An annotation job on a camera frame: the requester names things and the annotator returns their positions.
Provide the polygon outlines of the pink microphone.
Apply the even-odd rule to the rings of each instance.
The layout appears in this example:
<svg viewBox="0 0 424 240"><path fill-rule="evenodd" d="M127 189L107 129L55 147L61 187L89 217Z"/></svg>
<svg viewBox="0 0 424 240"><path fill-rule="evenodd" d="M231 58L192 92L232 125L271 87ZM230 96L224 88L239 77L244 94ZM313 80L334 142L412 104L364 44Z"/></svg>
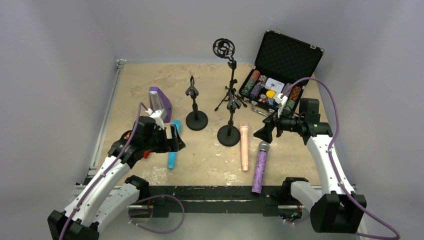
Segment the pink microphone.
<svg viewBox="0 0 424 240"><path fill-rule="evenodd" d="M239 132L241 170L247 172L249 170L249 126L247 122L242 121L240 123Z"/></svg>

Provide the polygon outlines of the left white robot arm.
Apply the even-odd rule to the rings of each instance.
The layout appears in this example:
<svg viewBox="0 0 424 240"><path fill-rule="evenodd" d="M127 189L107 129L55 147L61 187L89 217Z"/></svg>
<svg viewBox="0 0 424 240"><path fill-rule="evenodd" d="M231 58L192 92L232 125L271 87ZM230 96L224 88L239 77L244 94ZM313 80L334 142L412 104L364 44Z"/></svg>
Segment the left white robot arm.
<svg viewBox="0 0 424 240"><path fill-rule="evenodd" d="M133 128L124 132L107 153L100 170L63 211L54 210L47 218L54 240L97 240L101 231L131 204L148 203L150 184L141 177L127 177L114 193L116 184L144 159L147 153L177 152L186 145L176 124L166 128L149 116L140 116Z"/></svg>

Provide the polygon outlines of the black round-base mic stand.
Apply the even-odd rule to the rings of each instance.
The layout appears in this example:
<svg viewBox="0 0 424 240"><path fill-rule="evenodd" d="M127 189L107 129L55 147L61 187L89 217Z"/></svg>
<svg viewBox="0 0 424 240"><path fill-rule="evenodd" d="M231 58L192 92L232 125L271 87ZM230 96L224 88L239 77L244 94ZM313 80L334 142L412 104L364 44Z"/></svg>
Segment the black round-base mic stand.
<svg viewBox="0 0 424 240"><path fill-rule="evenodd" d="M207 115L198 109L196 98L199 95L199 91L195 88L193 75L190 77L189 82L190 86L185 91L185 95L190 96L192 99L192 112L186 116L185 123L190 130L201 131L207 126L209 120Z"/></svg>

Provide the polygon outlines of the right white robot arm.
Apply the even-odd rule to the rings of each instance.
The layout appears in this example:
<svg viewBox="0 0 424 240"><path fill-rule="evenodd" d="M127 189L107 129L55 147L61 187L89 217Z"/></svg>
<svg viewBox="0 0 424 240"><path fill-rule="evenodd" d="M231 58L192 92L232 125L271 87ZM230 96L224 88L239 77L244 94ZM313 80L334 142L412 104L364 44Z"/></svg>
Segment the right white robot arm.
<svg viewBox="0 0 424 240"><path fill-rule="evenodd" d="M287 177L272 196L276 200L297 200L303 204L317 233L354 234L364 215L362 208L367 206L366 198L355 193L343 173L332 142L335 136L330 125L320 121L319 100L302 98L299 104L298 116L272 113L253 135L270 144L273 130L278 137L284 131L299 134L315 162L321 191L314 189L304 177Z"/></svg>

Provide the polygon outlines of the blue microphone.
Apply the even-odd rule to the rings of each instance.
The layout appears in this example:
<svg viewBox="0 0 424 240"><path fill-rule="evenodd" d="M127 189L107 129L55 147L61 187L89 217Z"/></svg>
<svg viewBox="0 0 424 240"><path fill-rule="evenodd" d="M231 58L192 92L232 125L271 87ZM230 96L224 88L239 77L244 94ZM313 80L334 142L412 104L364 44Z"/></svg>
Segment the blue microphone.
<svg viewBox="0 0 424 240"><path fill-rule="evenodd" d="M181 127L182 127L182 123L181 123L180 120L174 119L171 122L171 125L175 125L174 129L177 131L177 133L180 132ZM174 134L174 130L172 128L171 129L171 137L172 137L171 151L169 152L168 161L167 161L167 167L168 167L169 170L173 170L175 168L176 160L177 160L177 152L175 151L176 150L176 140L175 140L175 136L173 134Z"/></svg>

